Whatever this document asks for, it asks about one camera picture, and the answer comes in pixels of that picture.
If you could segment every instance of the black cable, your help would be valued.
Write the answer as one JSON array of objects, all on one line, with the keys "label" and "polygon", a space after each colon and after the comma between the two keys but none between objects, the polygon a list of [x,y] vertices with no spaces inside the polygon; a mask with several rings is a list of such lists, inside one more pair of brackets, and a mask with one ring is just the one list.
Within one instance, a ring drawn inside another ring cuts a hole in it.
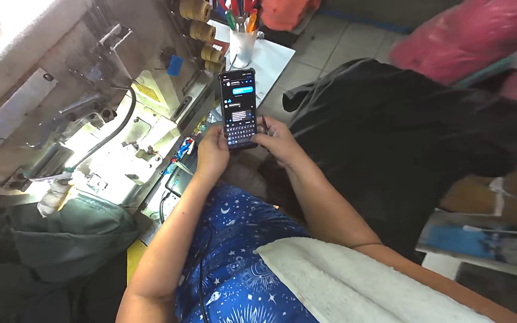
[{"label": "black cable", "polygon": [[205,310],[205,304],[203,303],[203,260],[205,259],[205,256],[207,255],[207,252],[209,251],[209,247],[211,246],[212,242],[212,226],[211,224],[203,223],[209,228],[209,231],[211,233],[211,236],[209,237],[209,242],[207,243],[207,246],[205,247],[205,250],[203,251],[203,254],[200,256],[199,260],[199,303],[200,303],[200,310],[203,312],[203,320],[205,323],[209,323],[209,319],[207,318],[207,311]]},{"label": "black cable", "polygon": [[90,158],[91,155],[93,155],[97,150],[99,150],[106,143],[108,143],[111,139],[113,139],[115,136],[117,136],[119,134],[119,132],[121,132],[121,130],[123,130],[123,128],[125,128],[127,123],[129,123],[129,120],[131,120],[131,116],[133,115],[133,112],[135,111],[135,105],[137,105],[137,96],[135,94],[135,91],[133,90],[133,88],[131,88],[131,86],[124,87],[124,88],[123,87],[113,87],[113,88],[120,89],[120,90],[129,90],[129,91],[131,91],[131,99],[132,100],[131,100],[131,107],[129,108],[129,112],[127,112],[127,115],[125,116],[125,119],[123,119],[123,122],[121,122],[121,124],[115,129],[115,131],[113,131],[111,133],[111,135],[107,136],[105,139],[101,140],[100,143],[98,143],[93,148],[91,148],[91,150],[89,150],[87,152],[85,157],[83,157],[75,165],[70,167],[71,169],[73,169],[73,170],[77,169],[77,166],[81,165],[82,162],[84,162],[87,158]]},{"label": "black cable", "polygon": [[169,195],[161,197],[161,202],[159,203],[159,220],[161,221],[161,224],[165,222],[165,220],[162,218],[162,204],[165,202]]}]

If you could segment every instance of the white towel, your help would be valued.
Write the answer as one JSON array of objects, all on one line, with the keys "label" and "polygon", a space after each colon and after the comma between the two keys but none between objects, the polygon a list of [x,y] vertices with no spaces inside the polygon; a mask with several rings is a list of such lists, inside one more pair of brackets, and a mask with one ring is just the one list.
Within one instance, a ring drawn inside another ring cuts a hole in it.
[{"label": "white towel", "polygon": [[352,249],[309,238],[257,249],[321,323],[488,323],[454,299]]}]

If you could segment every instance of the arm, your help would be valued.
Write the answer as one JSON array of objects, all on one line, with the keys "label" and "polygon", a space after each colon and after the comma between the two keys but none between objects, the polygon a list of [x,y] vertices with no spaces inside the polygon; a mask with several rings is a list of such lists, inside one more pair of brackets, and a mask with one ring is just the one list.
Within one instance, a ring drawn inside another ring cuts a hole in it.
[{"label": "arm", "polygon": [[207,195],[229,161],[229,149],[212,127],[199,145],[197,172],[145,251],[125,290],[117,322],[176,322],[175,289]]},{"label": "arm", "polygon": [[313,237],[352,248],[445,294],[495,322],[517,322],[517,315],[446,277],[436,274],[383,246],[376,233],[325,178],[281,122],[265,117],[272,136],[253,141],[270,150],[287,170]]}]

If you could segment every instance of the orange fabric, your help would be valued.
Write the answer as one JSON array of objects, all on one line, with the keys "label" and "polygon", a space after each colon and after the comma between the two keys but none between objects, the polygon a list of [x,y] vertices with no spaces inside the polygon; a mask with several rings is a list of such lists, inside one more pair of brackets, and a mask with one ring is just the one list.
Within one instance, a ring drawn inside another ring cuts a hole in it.
[{"label": "orange fabric", "polygon": [[291,31],[321,0],[262,0],[261,22],[275,31]]}]

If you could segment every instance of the blue comb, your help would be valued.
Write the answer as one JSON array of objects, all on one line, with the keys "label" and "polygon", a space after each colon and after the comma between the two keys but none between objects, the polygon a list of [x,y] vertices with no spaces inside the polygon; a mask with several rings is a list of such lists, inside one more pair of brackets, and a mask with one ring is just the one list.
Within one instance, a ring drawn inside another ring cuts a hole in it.
[{"label": "blue comb", "polygon": [[173,77],[178,77],[179,72],[181,71],[181,66],[183,66],[183,59],[179,56],[171,56],[171,62],[169,63],[167,74]]}]

